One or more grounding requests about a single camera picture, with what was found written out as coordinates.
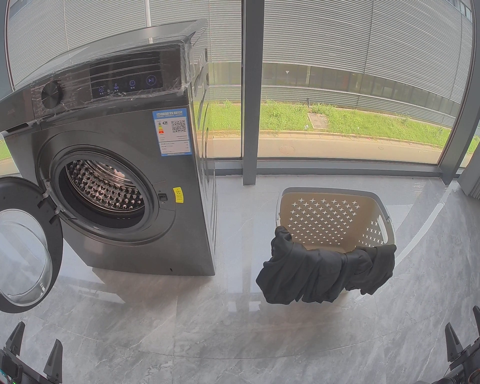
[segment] green grass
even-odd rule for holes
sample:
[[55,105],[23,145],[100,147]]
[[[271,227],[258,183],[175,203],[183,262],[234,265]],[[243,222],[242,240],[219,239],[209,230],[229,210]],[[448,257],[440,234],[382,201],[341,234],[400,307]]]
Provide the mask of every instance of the green grass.
[[5,140],[0,140],[0,160],[10,157],[10,152],[5,144]]
[[[212,129],[214,131],[240,131],[240,105],[225,101],[213,104]],[[260,129],[262,131],[312,131],[308,118],[308,107],[303,104],[267,101],[260,106]]]
[[[412,120],[404,115],[389,116],[327,104],[314,104],[310,111],[327,116],[328,132],[331,133],[406,140],[439,148],[443,148],[450,135],[450,129]],[[309,108],[304,104],[267,101],[260,106],[260,130],[313,131],[308,112]],[[240,132],[240,105],[228,100],[213,104],[212,128],[215,131]],[[468,152],[473,153],[479,142],[480,138],[475,136]]]

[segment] gray marble floor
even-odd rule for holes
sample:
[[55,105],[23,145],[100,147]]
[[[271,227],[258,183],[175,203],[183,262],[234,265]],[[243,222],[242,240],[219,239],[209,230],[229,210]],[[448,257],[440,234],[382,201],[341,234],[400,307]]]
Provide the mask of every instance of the gray marble floor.
[[[396,229],[394,276],[374,296],[267,304],[255,283],[270,255],[279,194],[315,186],[371,191]],[[0,314],[0,341],[21,319],[21,357],[42,371],[56,338],[64,383],[414,383],[447,368],[444,327],[478,337],[480,202],[454,182],[387,177],[218,180],[215,277],[92,270],[65,246],[52,293]]]

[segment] washing machine door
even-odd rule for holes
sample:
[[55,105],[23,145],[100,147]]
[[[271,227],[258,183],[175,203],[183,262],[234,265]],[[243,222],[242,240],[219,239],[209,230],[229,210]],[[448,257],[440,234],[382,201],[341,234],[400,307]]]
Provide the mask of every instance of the washing machine door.
[[25,312],[59,274],[63,233],[56,206],[37,185],[0,178],[0,311]]

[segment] white laundry basket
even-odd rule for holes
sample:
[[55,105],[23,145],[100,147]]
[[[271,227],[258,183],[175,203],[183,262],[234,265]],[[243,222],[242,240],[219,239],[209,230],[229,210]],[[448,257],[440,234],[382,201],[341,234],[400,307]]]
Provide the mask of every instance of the white laundry basket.
[[276,224],[307,249],[345,253],[356,246],[395,244],[387,209],[371,192],[287,188],[278,199]]

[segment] building facade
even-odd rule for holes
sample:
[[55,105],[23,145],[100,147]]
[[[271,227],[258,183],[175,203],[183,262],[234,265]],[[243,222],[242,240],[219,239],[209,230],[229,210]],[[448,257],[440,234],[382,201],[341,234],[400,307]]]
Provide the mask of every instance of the building facade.
[[[266,0],[263,98],[451,127],[472,53],[470,4],[462,1]],[[213,95],[239,100],[241,0],[17,0],[7,31],[14,83],[91,41],[198,18],[210,25]]]

